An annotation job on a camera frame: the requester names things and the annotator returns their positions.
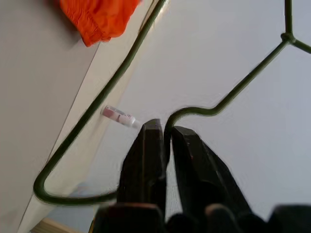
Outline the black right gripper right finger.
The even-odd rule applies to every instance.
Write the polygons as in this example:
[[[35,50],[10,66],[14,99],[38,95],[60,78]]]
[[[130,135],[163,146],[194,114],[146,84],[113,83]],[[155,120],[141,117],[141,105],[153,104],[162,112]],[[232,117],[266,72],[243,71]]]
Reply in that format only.
[[[220,157],[193,130],[172,129],[173,156],[183,211],[202,218],[205,207],[222,204],[234,214],[250,213],[242,191]]]

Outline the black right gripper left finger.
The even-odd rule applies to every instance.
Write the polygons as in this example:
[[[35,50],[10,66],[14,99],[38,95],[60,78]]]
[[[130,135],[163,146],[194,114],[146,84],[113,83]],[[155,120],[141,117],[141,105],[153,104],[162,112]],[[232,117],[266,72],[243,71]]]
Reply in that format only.
[[[160,120],[151,119],[142,125],[123,161],[117,202],[150,203],[165,209],[167,164]]]

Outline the dark green wire hanger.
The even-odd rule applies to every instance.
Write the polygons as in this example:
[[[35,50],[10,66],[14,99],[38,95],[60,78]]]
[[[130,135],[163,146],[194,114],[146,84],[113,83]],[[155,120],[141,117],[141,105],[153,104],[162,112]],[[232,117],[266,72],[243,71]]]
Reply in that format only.
[[[143,43],[147,33],[149,32],[155,19],[159,16],[160,11],[164,8],[167,0],[158,0],[153,11],[151,12],[146,23],[141,28],[138,33],[131,49],[129,50],[126,58],[120,64],[114,75],[107,82],[105,87],[96,96],[94,101],[82,114],[79,121],[72,128],[68,136],[63,140],[55,153],[51,156],[49,161],[46,163],[44,168],[38,174],[34,185],[33,192],[34,195],[43,203],[56,205],[56,206],[81,206],[81,205],[94,205],[100,202],[107,202],[115,199],[116,191],[106,193],[99,196],[87,197],[87,198],[68,198],[63,196],[54,196],[49,194],[45,190],[45,181],[58,164],[67,150],[70,148],[72,143],[75,141],[80,132],[87,125],[91,117],[98,110],[101,104],[105,101],[106,97],[110,94],[112,89],[125,74],[127,69],[130,67],[136,53],[138,52],[141,44]],[[165,125],[164,130],[164,145],[166,155],[170,154],[170,139],[171,131],[174,124],[182,117],[187,115],[198,115],[203,117],[212,117],[218,115],[222,112],[233,100],[240,94],[275,58],[280,52],[288,45],[292,45],[306,53],[311,54],[311,46],[295,38],[293,33],[293,15],[292,15],[292,0],[284,0],[284,16],[285,16],[285,32],[281,34],[281,42],[275,47],[257,66],[255,66],[251,72],[245,76],[221,101],[215,105],[213,108],[203,108],[203,107],[184,107],[173,112]]]

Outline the orange shorts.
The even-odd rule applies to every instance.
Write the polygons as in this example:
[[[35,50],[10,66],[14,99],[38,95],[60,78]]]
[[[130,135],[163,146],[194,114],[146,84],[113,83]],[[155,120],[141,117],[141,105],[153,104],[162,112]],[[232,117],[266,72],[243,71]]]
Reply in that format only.
[[[42,0],[60,36],[86,47],[121,36],[143,0]]]

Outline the small white pink tube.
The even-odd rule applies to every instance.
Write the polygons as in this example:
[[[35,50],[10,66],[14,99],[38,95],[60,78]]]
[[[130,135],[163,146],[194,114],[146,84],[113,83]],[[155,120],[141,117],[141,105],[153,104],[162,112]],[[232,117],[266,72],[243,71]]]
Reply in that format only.
[[[110,105],[101,110],[101,115],[130,128],[139,129],[141,126],[141,123],[135,117]]]

